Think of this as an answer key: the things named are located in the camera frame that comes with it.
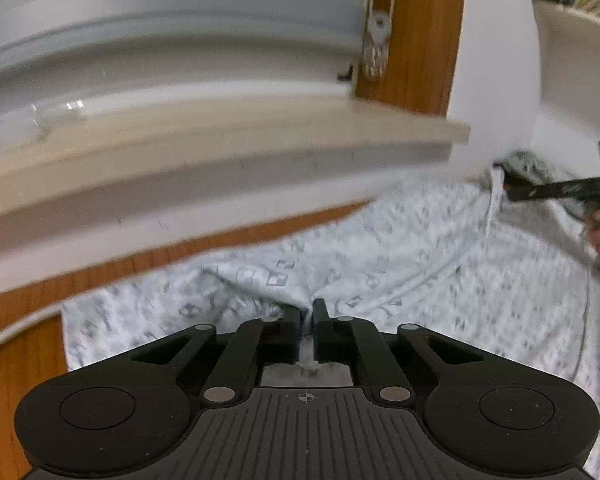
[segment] shelf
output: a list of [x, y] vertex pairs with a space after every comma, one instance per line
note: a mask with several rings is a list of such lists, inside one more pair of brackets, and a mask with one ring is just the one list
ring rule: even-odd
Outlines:
[[588, 44], [600, 51], [600, 18], [582, 10], [536, 0], [536, 16], [541, 16], [552, 32]]
[[240, 98], [154, 105], [58, 126], [0, 156], [0, 216], [115, 182], [276, 153], [466, 143], [466, 124], [333, 98]]

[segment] black handheld device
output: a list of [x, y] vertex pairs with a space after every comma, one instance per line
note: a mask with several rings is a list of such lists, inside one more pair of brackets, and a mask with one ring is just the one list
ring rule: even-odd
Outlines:
[[578, 198], [586, 200], [587, 211], [600, 208], [600, 177], [545, 184], [544, 186], [515, 187], [507, 191], [512, 202], [546, 200], [549, 198]]
[[352, 387], [258, 386], [293, 363], [299, 310], [199, 324], [51, 379], [19, 404], [28, 480], [587, 480], [591, 398], [415, 324], [380, 333], [314, 307], [314, 351]]

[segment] gray object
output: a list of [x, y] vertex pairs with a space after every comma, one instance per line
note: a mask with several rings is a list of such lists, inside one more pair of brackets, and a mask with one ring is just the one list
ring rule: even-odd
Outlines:
[[0, 0], [0, 72], [145, 38], [267, 40], [356, 55], [364, 0]]
[[[40, 469], [29, 480], [62, 477]], [[360, 388], [256, 388], [207, 410], [175, 449], [119, 480], [493, 480], [440, 450], [412, 412], [370, 402]], [[587, 480], [577, 469], [542, 480]]]

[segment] wall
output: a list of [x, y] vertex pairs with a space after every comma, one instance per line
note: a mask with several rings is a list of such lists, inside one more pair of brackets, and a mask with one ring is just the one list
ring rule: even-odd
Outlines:
[[0, 290], [212, 231], [373, 196], [418, 174], [479, 173], [528, 145], [539, 103], [530, 0], [465, 0], [448, 116], [469, 145], [303, 153], [94, 190], [0, 219]]
[[577, 176], [600, 176], [600, 52], [543, 33], [548, 44], [532, 149]]

